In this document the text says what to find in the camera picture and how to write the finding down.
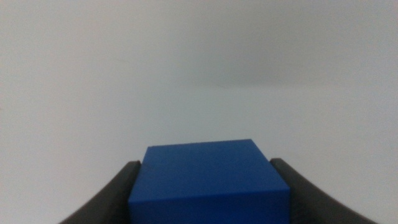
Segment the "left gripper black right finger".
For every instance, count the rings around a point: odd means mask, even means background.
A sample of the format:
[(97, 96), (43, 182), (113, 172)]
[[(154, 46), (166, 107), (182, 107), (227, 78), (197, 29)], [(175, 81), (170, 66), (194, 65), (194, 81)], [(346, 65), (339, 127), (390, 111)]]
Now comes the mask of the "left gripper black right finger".
[(290, 187), (291, 223), (376, 224), (328, 195), (283, 159), (273, 158), (271, 164)]

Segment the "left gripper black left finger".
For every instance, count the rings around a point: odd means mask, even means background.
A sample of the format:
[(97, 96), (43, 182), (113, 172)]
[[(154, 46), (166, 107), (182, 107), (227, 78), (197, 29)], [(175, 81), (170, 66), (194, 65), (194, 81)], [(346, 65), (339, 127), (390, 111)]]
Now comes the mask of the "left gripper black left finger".
[(140, 161), (128, 162), (93, 198), (61, 224), (129, 223), (128, 198), (140, 168)]

